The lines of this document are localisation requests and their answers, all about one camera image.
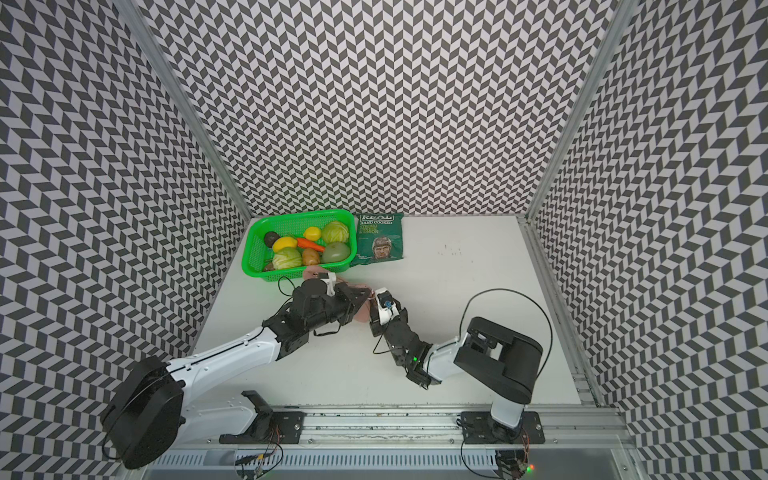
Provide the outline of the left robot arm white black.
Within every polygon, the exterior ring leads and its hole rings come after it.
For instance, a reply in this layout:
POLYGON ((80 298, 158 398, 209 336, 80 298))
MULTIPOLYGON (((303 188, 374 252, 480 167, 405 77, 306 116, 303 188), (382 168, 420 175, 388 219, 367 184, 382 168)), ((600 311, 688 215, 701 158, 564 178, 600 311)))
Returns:
POLYGON ((322 274, 304 281, 261 327, 235 340, 185 358, 163 361, 156 356, 134 363, 111 394, 100 420, 103 447, 113 460, 134 470, 145 467, 175 443, 207 437, 231 423, 246 429, 257 407, 216 408, 211 416, 188 414, 206 392, 247 371, 275 363, 324 335, 324 326, 350 323, 368 302, 368 287, 352 286, 322 274))

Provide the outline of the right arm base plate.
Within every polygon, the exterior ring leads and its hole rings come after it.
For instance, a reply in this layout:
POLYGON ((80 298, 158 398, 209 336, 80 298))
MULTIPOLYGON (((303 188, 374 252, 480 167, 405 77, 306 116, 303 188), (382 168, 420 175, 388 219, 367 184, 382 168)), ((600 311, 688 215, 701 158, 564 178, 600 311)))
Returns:
POLYGON ((540 445, 545 443, 545 436, 537 412, 524 411, 519 425, 507 427, 492 419, 490 412, 461 412, 457 425, 462 430, 463 440, 468 445, 510 444, 540 445))

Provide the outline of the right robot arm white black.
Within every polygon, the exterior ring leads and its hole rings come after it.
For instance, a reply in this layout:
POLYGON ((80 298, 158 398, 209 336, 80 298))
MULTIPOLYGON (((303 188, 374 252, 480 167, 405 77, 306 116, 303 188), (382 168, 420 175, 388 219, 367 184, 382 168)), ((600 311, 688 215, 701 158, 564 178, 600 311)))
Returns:
POLYGON ((490 426, 507 431, 522 428, 525 408, 551 355, 537 340, 482 317, 460 326, 453 340, 425 342, 411 329, 405 307, 385 288, 370 299, 370 328, 419 387, 428 389, 465 373, 490 389, 490 426))

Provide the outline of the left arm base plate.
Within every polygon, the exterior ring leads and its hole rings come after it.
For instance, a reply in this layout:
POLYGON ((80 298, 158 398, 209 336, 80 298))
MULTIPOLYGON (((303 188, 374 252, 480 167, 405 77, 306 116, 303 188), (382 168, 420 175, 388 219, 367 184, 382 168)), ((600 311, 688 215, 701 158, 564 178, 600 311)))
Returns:
POLYGON ((295 445, 300 441, 306 414, 299 410, 259 413, 241 434, 222 434, 224 445, 295 445))

